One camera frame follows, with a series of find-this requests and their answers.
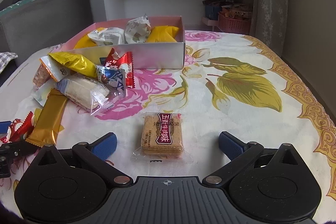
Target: brown wall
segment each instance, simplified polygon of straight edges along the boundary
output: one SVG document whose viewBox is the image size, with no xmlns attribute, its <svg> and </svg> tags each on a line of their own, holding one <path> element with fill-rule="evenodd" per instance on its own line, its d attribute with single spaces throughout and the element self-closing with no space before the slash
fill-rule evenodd
<svg viewBox="0 0 336 224">
<path fill-rule="evenodd" d="M 336 0 L 289 0 L 282 56 L 336 116 Z"/>
</svg>

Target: maroon label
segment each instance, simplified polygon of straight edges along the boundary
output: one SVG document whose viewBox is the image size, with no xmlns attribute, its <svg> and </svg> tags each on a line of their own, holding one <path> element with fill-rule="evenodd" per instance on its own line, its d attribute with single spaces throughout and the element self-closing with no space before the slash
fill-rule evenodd
<svg viewBox="0 0 336 224">
<path fill-rule="evenodd" d="M 173 140 L 171 138 L 170 132 L 170 119 L 171 113 L 159 113 L 157 114 L 160 119 L 160 136 L 157 137 L 156 142 L 158 144 L 172 144 Z"/>
</svg>

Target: crosshair symbol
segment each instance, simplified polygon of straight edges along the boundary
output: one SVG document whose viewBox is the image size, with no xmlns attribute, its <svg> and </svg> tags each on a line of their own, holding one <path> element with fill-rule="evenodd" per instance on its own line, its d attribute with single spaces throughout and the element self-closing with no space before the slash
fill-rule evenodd
<svg viewBox="0 0 336 224">
<path fill-rule="evenodd" d="M 174 182 L 172 182 L 171 180 L 165 180 L 162 183 L 164 183 L 164 184 L 166 184 L 168 186 L 168 185 L 170 185 L 170 184 L 172 184 Z"/>
</svg>

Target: silver bolt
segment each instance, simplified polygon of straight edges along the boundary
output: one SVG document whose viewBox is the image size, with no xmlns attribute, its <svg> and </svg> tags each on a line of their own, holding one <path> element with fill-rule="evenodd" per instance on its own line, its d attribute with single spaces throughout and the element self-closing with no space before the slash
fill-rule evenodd
<svg viewBox="0 0 336 224">
<path fill-rule="evenodd" d="M 207 183 L 211 183 L 211 184 L 218 184 L 218 183 L 222 182 L 222 179 L 218 176 L 208 176 L 208 177 L 206 177 L 205 181 Z"/>
<path fill-rule="evenodd" d="M 117 176 L 114 178 L 114 182 L 118 184 L 126 184 L 130 181 L 130 178 L 127 176 Z"/>
</svg>

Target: red candy wrapper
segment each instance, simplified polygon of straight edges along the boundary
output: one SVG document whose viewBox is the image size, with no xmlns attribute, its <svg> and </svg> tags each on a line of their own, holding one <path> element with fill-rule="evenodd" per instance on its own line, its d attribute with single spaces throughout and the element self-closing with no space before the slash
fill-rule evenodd
<svg viewBox="0 0 336 224">
<path fill-rule="evenodd" d="M 9 143 L 25 140 L 33 131 L 34 124 L 34 114 L 30 111 L 23 122 L 21 119 L 14 119 L 8 127 L 7 135 L 1 138 L 0 141 L 3 143 Z"/>
<path fill-rule="evenodd" d="M 105 67 L 123 69 L 125 71 L 126 86 L 133 89 L 134 84 L 134 73 L 133 73 L 133 55 L 132 52 L 126 52 L 119 59 L 115 59 L 112 55 L 115 50 L 112 48 L 109 55 L 106 58 Z"/>
</svg>

